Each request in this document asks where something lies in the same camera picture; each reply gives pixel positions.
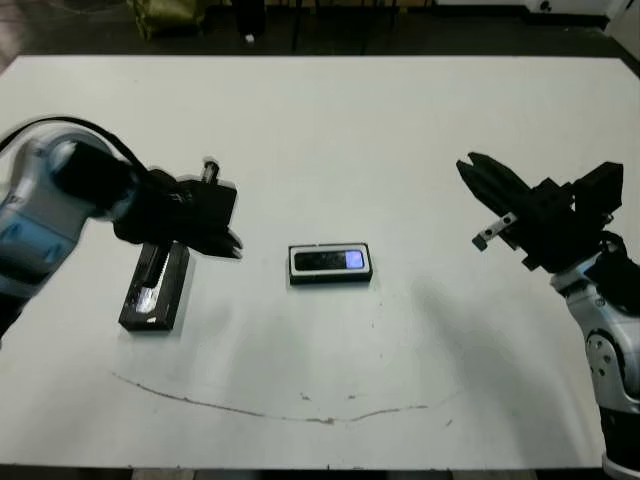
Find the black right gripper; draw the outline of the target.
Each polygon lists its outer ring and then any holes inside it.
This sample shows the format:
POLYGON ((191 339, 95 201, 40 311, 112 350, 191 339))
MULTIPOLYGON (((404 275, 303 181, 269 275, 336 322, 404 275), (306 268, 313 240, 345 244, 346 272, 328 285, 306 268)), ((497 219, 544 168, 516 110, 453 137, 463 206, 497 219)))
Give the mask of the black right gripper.
POLYGON ((456 168, 471 193, 499 220, 472 239, 484 251, 501 238, 526 253, 523 264, 559 273, 596 253, 605 226, 620 207, 620 180, 582 178, 559 186, 550 179, 530 188, 494 158, 470 152, 456 168))

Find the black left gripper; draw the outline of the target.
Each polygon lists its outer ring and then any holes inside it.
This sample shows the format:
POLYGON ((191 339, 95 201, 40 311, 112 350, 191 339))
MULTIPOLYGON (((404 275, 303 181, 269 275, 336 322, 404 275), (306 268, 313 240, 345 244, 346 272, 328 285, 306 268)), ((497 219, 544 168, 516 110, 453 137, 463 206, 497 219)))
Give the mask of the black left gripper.
POLYGON ((145 175, 127 212, 114 221, 117 238, 169 247, 177 242, 219 258, 240 258, 241 240, 228 228, 228 185, 218 163, 207 158, 203 176, 176 179, 153 169, 145 175))

